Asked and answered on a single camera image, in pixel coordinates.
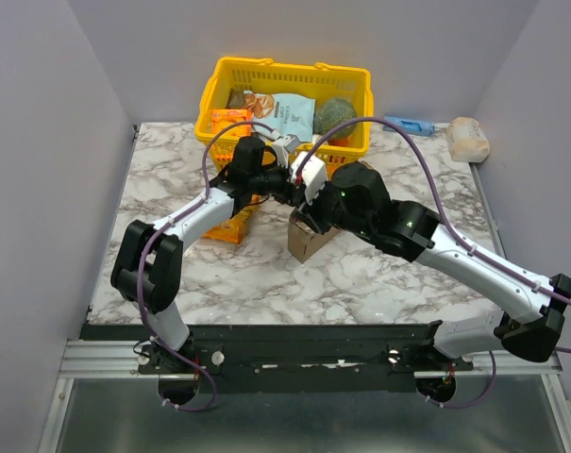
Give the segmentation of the brown cardboard express box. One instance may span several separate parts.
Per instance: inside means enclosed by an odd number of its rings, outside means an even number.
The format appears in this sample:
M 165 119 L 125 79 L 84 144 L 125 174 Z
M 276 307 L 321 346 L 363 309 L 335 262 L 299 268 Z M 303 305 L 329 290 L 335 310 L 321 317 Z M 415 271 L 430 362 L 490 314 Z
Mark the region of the brown cardboard express box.
M 309 260 L 342 231 L 361 237 L 369 232 L 375 214 L 375 204 L 371 199 L 375 175 L 375 169 L 361 160 L 339 167 L 332 178 L 328 178 L 327 183 L 338 191 L 340 202 L 335 226 L 325 234 L 314 233 L 308 226 L 296 221 L 294 212 L 291 213 L 288 249 L 299 262 Z

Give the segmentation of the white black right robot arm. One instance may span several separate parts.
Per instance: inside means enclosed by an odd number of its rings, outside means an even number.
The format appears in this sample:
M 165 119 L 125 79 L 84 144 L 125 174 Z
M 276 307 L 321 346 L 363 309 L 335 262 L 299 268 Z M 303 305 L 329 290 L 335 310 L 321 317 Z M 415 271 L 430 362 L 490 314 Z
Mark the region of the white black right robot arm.
M 528 272 L 447 229 L 442 216 L 412 201 L 393 200 L 379 172 L 361 162 L 328 176 L 311 159 L 290 176 L 301 190 L 296 214 L 317 233 L 347 231 L 377 250 L 437 270 L 481 294 L 497 308 L 485 315 L 435 325 L 417 346 L 430 370 L 476 352 L 505 350 L 531 362 L 546 362 L 560 340 L 563 305 L 553 296 L 571 291 L 571 280 Z

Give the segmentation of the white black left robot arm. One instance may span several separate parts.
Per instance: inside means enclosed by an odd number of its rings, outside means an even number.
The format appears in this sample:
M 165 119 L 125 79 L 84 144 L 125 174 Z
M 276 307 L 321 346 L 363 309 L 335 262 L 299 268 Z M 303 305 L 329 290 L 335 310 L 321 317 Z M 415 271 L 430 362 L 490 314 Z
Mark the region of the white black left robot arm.
M 110 276 L 120 295 L 137 304 L 160 362 L 173 373 L 191 366 L 208 377 L 210 368 L 192 354 L 192 333 L 179 314 L 184 252 L 204 233 L 249 207 L 254 195 L 267 195 L 298 207 L 310 204 L 326 181 L 325 169 L 312 171 L 309 154 L 292 159 L 289 138 L 266 143 L 255 136 L 236 143 L 233 157 L 215 177 L 207 177 L 201 194 L 184 207 L 155 221 L 127 227 Z

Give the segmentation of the orange snack box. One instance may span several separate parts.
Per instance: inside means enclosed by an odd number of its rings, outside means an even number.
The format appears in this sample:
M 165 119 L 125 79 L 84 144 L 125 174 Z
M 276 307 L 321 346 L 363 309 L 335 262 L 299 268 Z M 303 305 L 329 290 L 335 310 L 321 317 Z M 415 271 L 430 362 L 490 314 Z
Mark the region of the orange snack box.
M 235 123 L 251 121 L 252 113 L 248 109 L 213 109 L 210 113 L 211 132 L 217 134 Z M 250 136 L 251 125 L 236 126 L 222 135 L 222 138 L 241 138 Z

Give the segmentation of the white cup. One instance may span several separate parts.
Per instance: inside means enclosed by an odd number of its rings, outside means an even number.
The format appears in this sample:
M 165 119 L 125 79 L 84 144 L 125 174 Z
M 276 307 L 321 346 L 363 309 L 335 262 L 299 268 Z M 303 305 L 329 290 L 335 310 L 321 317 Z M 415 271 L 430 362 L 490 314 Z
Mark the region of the white cup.
M 328 144 L 328 140 L 324 139 L 323 136 L 320 134 L 313 134 L 311 139 L 311 144 L 313 146 L 316 146 L 317 144 L 318 146 L 323 146 Z

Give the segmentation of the orange fruit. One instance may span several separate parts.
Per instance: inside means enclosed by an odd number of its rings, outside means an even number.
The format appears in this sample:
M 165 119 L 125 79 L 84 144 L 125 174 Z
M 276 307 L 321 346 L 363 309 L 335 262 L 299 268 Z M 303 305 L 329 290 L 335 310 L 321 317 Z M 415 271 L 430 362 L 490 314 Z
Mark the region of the orange fruit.
M 330 140 L 328 140 L 328 144 L 330 146 L 349 147 L 350 146 L 350 140 L 348 137 L 341 138 L 341 139 L 330 139 Z

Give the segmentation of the orange gummy candy bag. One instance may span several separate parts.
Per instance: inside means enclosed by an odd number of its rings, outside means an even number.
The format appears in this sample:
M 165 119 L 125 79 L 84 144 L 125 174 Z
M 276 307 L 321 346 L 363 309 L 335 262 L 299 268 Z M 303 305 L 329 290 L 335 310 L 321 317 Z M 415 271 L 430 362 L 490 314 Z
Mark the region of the orange gummy candy bag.
M 208 230 L 202 238 L 240 244 L 247 235 L 251 219 L 258 208 L 258 206 L 244 208 L 234 217 Z

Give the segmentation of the light blue cassava chips bag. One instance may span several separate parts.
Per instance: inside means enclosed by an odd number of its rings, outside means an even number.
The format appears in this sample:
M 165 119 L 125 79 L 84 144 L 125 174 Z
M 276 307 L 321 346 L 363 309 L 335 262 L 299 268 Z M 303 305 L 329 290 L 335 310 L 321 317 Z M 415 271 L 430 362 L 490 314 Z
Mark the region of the light blue cassava chips bag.
M 313 135 L 315 100 L 294 93 L 265 94 L 244 92 L 244 108 L 255 122 L 262 123 L 282 135 L 294 135 L 309 143 Z

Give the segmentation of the green netted melon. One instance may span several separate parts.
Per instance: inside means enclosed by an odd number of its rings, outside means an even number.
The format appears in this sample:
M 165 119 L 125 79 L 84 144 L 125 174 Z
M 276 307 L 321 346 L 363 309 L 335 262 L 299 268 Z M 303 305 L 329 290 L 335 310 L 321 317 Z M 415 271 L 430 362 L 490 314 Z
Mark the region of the green netted melon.
M 354 106 L 340 97 L 329 98 L 313 115 L 313 133 L 325 135 L 332 128 L 357 116 Z

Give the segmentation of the yellow plastic shopping basket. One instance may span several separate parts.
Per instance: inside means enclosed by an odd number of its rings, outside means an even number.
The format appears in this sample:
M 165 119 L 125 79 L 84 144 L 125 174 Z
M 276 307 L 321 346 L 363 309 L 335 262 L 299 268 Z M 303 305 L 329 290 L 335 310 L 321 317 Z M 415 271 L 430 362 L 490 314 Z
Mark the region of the yellow plastic shopping basket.
M 211 113 L 214 109 L 226 107 L 231 89 L 262 94 L 290 92 L 314 99 L 318 106 L 332 97 L 339 97 L 349 101 L 358 116 L 373 116 L 374 113 L 371 74 L 366 69 L 324 62 L 299 65 L 277 63 L 272 59 L 224 57 L 217 61 L 199 103 L 194 134 L 204 145 L 215 135 Z M 208 159 L 212 160 L 217 171 L 231 161 L 238 140 L 238 137 L 225 135 L 209 151 Z M 329 177 L 339 166 L 365 156 L 370 142 L 370 125 L 357 124 L 347 140 L 347 146 L 323 143 L 315 153 L 326 163 Z

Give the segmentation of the blue flat package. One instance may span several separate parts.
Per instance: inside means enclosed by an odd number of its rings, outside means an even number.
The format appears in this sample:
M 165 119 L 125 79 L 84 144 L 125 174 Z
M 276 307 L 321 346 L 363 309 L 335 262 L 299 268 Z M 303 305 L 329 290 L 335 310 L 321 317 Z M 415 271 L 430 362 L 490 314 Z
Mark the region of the blue flat package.
M 396 125 L 410 135 L 430 137 L 435 133 L 435 124 L 432 122 L 393 116 L 385 116 L 384 120 Z

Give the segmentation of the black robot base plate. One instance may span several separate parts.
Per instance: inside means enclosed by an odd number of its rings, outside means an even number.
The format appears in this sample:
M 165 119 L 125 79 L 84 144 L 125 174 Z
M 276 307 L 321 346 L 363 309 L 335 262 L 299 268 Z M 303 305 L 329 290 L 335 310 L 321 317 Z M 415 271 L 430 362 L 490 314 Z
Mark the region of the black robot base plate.
M 470 371 L 472 363 L 450 359 L 432 345 L 435 324 L 419 325 L 198 325 L 185 343 L 188 363 L 147 345 L 139 362 L 143 375 L 181 384 L 210 385 L 221 394 L 389 391 L 413 393 L 422 379 L 433 381 Z

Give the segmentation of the aluminium frame rail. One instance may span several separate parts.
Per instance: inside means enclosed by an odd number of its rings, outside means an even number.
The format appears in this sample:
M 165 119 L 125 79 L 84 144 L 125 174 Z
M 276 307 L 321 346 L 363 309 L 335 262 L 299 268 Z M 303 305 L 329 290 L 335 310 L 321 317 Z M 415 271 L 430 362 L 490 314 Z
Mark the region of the aluminium frame rail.
M 39 450 L 57 452 L 62 423 L 65 420 L 71 392 L 78 379 L 186 379 L 186 375 L 170 375 L 159 370 L 145 375 L 139 371 L 138 356 L 132 341 L 69 341 L 63 350 L 58 381 L 51 409 L 42 432 Z M 563 368 L 558 357 L 546 363 L 522 361 L 507 352 L 495 352 L 499 378 L 536 376 L 541 380 L 563 450 L 571 452 L 571 404 L 560 379 Z

